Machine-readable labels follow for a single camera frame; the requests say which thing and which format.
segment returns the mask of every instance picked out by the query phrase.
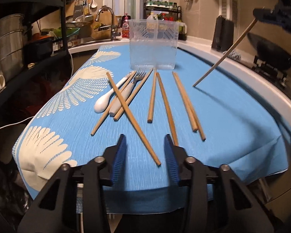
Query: chrome faucet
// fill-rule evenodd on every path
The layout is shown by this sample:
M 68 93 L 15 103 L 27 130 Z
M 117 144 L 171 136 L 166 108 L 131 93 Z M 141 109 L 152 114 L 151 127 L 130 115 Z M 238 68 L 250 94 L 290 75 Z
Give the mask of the chrome faucet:
M 115 29 L 117 29 L 117 25 L 114 25 L 114 12 L 113 10 L 110 8 L 110 7 L 107 7 L 107 6 L 102 6 L 99 11 L 97 12 L 97 16 L 96 16 L 96 19 L 95 21 L 98 22 L 99 21 L 99 18 L 100 18 L 100 14 L 101 12 L 103 11 L 110 11 L 111 12 L 111 25 L 110 25 L 110 28 L 111 28 L 111 41 L 114 41 L 115 40 L 115 37 L 119 37 L 121 35 L 121 33 L 119 32 L 115 32 Z

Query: transparent box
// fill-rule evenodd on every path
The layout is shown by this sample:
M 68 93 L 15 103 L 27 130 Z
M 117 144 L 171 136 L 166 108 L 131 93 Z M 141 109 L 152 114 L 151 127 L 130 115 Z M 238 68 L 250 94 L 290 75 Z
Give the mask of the transparent box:
M 129 20 L 131 69 L 174 69 L 178 35 L 178 22 Z

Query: white cord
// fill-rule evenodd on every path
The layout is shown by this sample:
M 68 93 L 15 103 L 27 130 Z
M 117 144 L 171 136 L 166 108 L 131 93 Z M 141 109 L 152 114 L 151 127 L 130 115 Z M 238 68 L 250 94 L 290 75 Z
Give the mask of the white cord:
M 72 66 L 72 71 L 71 71 L 71 76 L 70 76 L 70 78 L 72 77 L 72 75 L 73 75 L 73 69 L 74 69 L 74 65 L 73 65 L 73 58 L 72 58 L 72 55 L 71 55 L 71 53 L 69 52 L 69 54 L 70 54 L 70 57 L 71 57 L 71 66 Z
M 8 126 L 15 125 L 15 124 L 22 123 L 22 122 L 24 122 L 24 121 L 26 121 L 26 120 L 28 120 L 28 119 L 30 119 L 30 118 L 33 118 L 33 116 L 28 117 L 28 118 L 26 118 L 25 120 L 22 120 L 22 121 L 20 121 L 20 122 L 18 122 L 18 123 L 12 123 L 12 124 L 8 124 L 8 125 L 6 125 L 6 126 L 2 126 L 2 127 L 0 127 L 0 129 L 3 129 L 3 128 L 8 127 Z

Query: screw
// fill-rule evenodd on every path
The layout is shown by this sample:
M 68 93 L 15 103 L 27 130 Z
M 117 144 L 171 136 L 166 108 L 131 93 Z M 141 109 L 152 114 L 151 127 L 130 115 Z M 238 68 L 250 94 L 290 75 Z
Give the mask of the screw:
M 63 164 L 61 166 L 61 169 L 64 170 L 64 171 L 67 171 L 69 169 L 70 165 L 69 164 Z
M 190 163 L 190 164 L 192 164 L 192 163 L 194 163 L 196 161 L 196 158 L 194 158 L 194 157 L 187 157 L 185 159 L 185 161 L 188 162 L 188 163 Z
M 98 157 L 94 158 L 94 161 L 96 163 L 102 163 L 103 161 L 105 161 L 105 158 L 102 156 L 98 156 Z
M 230 167 L 229 167 L 228 165 L 222 165 L 222 166 L 221 166 L 221 169 L 222 169 L 223 171 L 228 171 L 228 170 L 230 170 Z

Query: wooden chopstick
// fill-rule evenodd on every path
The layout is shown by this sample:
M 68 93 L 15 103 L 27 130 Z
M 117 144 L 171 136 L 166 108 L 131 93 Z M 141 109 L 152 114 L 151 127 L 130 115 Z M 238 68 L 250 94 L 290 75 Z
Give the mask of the wooden chopstick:
M 174 79 L 176 81 L 176 84 L 177 84 L 178 90 L 180 92 L 183 104 L 185 106 L 187 115 L 189 117 L 190 124 L 191 124 L 191 127 L 192 127 L 192 131 L 196 132 L 196 131 L 198 131 L 197 122 L 196 122 L 196 120 L 195 120 L 195 118 L 193 116 L 193 112 L 191 111 L 190 105 L 188 103 L 188 99 L 187 99 L 187 97 L 185 95 L 185 92 L 184 92 L 184 88 L 181 87 L 182 84 L 181 84 L 181 81 L 180 81 L 178 75 L 175 72 L 172 72 L 172 75 L 173 75 L 173 77 L 174 77 Z
M 154 76 L 153 76 L 153 84 L 152 84 L 152 91 L 151 91 L 151 98 L 150 98 L 149 112 L 148 112 L 148 123 L 153 122 L 155 91 L 156 91 L 156 69 L 154 71 Z
M 198 130 L 199 130 L 200 136 L 201 136 L 202 140 L 205 141 L 205 140 L 206 140 L 206 136 L 205 136 L 205 133 L 204 133 L 204 131 L 203 131 L 203 128 L 202 128 L 202 126 L 201 126 L 201 124 L 200 124 L 200 121 L 199 121 L 199 119 L 198 119 L 198 117 L 197 117 L 197 114 L 196 114 L 196 112 L 195 112 L 195 109 L 194 109 L 194 107 L 193 107 L 193 104 L 192 104 L 192 102 L 191 102 L 189 96 L 187 95 L 187 92 L 185 91 L 185 88 L 184 88 L 183 84 L 181 83 L 181 80 L 180 80 L 179 76 L 177 75 L 177 73 L 175 73 L 175 76 L 179 79 L 180 86 L 181 86 L 182 89 L 183 89 L 183 92 L 184 92 L 184 94 L 185 94 L 185 97 L 186 97 L 186 99 L 187 99 L 187 102 L 188 102 L 188 104 L 189 104 L 189 107 L 190 107 L 190 109 L 191 109 L 191 111 L 192 111 L 192 114 L 193 114 L 193 116 L 194 116 L 194 119 L 195 119 L 195 121 L 196 121 L 196 123 L 197 123 L 197 126 L 198 126 Z
M 208 74 L 210 74 L 213 70 L 215 70 L 220 63 L 238 46 L 238 44 L 244 39 L 244 37 L 248 34 L 248 32 L 253 28 L 253 26 L 257 23 L 257 20 L 254 19 L 251 24 L 244 30 L 241 36 L 235 41 L 235 43 L 226 51 L 226 53 L 220 58 L 216 64 L 214 64 L 198 81 L 196 81 L 193 85 L 195 87 L 198 83 L 200 83 L 203 79 L 205 79 Z
M 137 123 L 136 119 L 134 118 L 134 115 L 132 114 L 132 112 L 130 111 L 127 103 L 125 102 L 123 96 L 121 95 L 120 91 L 118 90 L 118 88 L 116 87 L 114 81 L 112 80 L 111 76 L 109 73 L 107 73 L 107 76 L 109 78 L 109 81 L 113 87 L 114 92 L 116 93 L 118 99 L 120 100 L 122 107 L 125 109 L 126 115 L 129 118 L 131 124 L 134 126 L 135 130 L 137 131 L 140 139 L 142 140 L 142 142 L 144 143 L 145 147 L 147 148 L 147 150 L 149 151 L 151 157 L 154 159 L 155 163 L 160 166 L 161 162 L 159 161 L 157 155 L 155 154 L 155 152 L 153 151 L 150 143 L 148 142 L 146 136 L 144 135 L 143 131 L 141 130 L 139 124 Z
M 132 74 L 127 79 L 127 81 L 125 82 L 125 84 L 121 87 L 120 92 L 122 92 L 126 88 L 126 86 L 134 78 L 135 74 L 136 74 L 136 71 L 133 71 Z M 98 128 L 102 125 L 102 123 L 105 121 L 105 119 L 109 115 L 109 110 L 110 110 L 110 108 L 111 108 L 111 106 L 112 106 L 112 104 L 114 103 L 115 100 L 116 100 L 116 96 L 114 97 L 114 99 L 112 100 L 112 102 L 109 104 L 109 106 L 106 108 L 106 110 L 103 112 L 103 114 L 100 117 L 99 121 L 97 122 L 96 126 L 93 128 L 93 130 L 91 132 L 91 135 L 92 136 L 95 135 L 95 133 L 97 132 Z
M 175 146 L 179 146 L 175 123 L 174 123 L 173 118 L 172 118 L 170 106 L 169 106 L 167 95 L 166 95 L 166 92 L 165 92 L 165 89 L 164 89 L 164 86 L 163 86 L 163 83 L 162 83 L 162 79 L 161 79 L 159 73 L 156 73 L 156 76 L 157 76 L 158 83 L 159 83 L 159 88 L 161 89 L 162 97 L 163 97 L 163 100 L 164 100 L 164 105 L 165 105 L 166 114 L 167 114 L 167 118 L 168 118 L 168 123 L 169 123 L 170 131 L 171 131 L 171 136 L 172 136 L 172 139 L 173 139 L 173 144 Z
M 143 80 L 141 82 L 139 82 L 138 86 L 135 88 L 135 90 L 131 93 L 131 95 L 126 100 L 127 105 L 129 105 L 132 102 L 132 100 L 137 95 L 137 93 L 139 92 L 139 90 L 141 89 L 143 84 L 146 82 L 146 80 L 148 79 L 148 77 L 150 76 L 152 71 L 153 71 L 153 68 L 147 73 L 147 75 L 143 78 Z M 124 109 L 123 109 L 123 107 L 121 107 L 120 110 L 114 116 L 113 120 L 118 121 L 120 119 L 120 117 L 123 115 L 123 113 L 124 113 Z

